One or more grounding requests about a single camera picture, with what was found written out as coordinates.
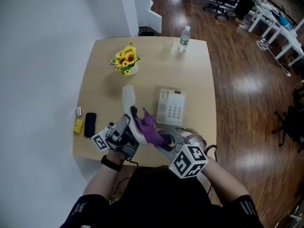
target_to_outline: water bottle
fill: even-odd
[[[180,51],[186,50],[190,39],[190,26],[186,26],[180,37]]]

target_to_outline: desk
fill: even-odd
[[[262,8],[259,5],[256,5],[256,12],[253,15],[251,21],[254,21],[253,24],[251,25],[251,27],[249,28],[249,33],[252,32],[252,30],[254,29],[254,27],[257,25],[257,23],[260,21],[260,19],[265,16],[266,18],[270,19],[272,21],[272,23],[269,25],[269,27],[267,28],[267,30],[263,33],[262,38],[264,38],[267,33],[274,27],[274,25],[277,23],[279,24],[279,22],[277,21],[276,17],[272,14],[272,12],[270,12],[269,10],[266,10],[264,8]]]
[[[298,61],[299,59],[304,57],[304,52],[302,50],[301,44],[296,39],[296,32],[289,31],[284,26],[281,26],[276,31],[276,33],[269,39],[268,43],[271,44],[279,34],[282,34],[283,36],[285,36],[286,39],[288,40],[288,43],[282,48],[282,51],[275,58],[278,60],[290,48],[293,48],[299,54],[299,56],[288,64],[288,66],[292,66],[296,61]]]
[[[208,145],[216,144],[215,95],[207,43],[191,39],[187,50],[179,52],[180,39],[173,38],[172,50],[166,52],[163,50],[165,40],[164,37],[133,37],[96,41],[81,85],[78,106],[82,107],[83,114],[80,119],[85,120],[87,112],[96,113],[96,133],[109,122],[118,122],[124,114],[122,87],[128,84],[134,85],[139,117],[143,117],[143,107],[156,114],[161,88],[176,89],[186,95],[183,126],[196,129]],[[109,64],[116,52],[130,41],[142,61],[136,75],[122,76]],[[100,160],[105,154],[107,151],[100,152],[91,139],[84,137],[84,131],[74,135],[74,156]],[[132,160],[141,166],[169,164],[151,144],[140,146]]]

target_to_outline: wristwatch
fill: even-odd
[[[107,158],[106,158],[106,155],[103,156],[103,158],[101,159],[100,161],[103,165],[115,170],[115,171],[120,171],[123,167],[123,165],[118,165],[118,164],[115,164],[113,163],[112,161],[109,161]]]

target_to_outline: white telephone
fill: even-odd
[[[182,92],[161,89],[158,101],[156,122],[159,124],[182,126],[185,95]]]

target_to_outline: black shirt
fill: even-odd
[[[112,205],[97,194],[78,199],[61,228],[115,226],[262,228],[249,195],[213,205],[196,178],[180,179],[168,167],[139,168]]]

